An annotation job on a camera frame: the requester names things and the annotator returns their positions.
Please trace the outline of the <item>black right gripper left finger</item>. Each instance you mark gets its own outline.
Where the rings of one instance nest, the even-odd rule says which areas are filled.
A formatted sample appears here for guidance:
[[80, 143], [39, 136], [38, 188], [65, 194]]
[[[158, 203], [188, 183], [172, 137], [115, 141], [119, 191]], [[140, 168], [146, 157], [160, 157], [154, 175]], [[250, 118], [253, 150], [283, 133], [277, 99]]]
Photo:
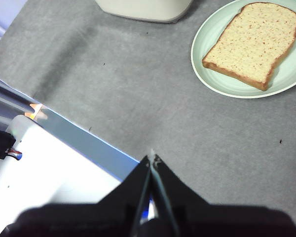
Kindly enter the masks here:
[[149, 203], [150, 161], [144, 157], [98, 203], [47, 204], [22, 212], [1, 237], [132, 237]]

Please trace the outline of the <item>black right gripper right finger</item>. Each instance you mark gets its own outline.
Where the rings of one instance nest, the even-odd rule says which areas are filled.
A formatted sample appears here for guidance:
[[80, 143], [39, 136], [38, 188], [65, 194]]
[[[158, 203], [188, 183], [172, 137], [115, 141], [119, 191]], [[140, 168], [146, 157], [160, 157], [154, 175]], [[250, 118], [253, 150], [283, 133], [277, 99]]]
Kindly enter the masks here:
[[296, 237], [285, 212], [254, 205], [210, 204], [157, 155], [150, 156], [158, 217], [180, 237]]

